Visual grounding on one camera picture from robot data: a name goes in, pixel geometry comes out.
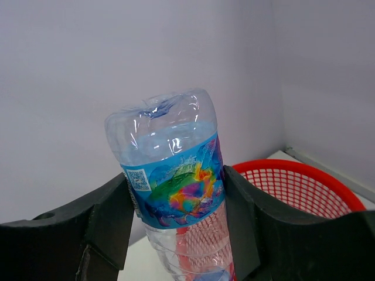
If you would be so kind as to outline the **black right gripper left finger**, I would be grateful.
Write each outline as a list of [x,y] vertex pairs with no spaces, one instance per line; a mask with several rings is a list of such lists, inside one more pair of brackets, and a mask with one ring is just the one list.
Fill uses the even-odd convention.
[[119,174],[32,220],[1,224],[1,280],[117,280],[134,209]]

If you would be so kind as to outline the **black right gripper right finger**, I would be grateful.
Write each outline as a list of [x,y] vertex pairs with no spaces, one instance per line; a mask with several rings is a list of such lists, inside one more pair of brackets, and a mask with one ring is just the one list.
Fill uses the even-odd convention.
[[374,212],[326,219],[297,210],[224,167],[238,280],[373,280]]

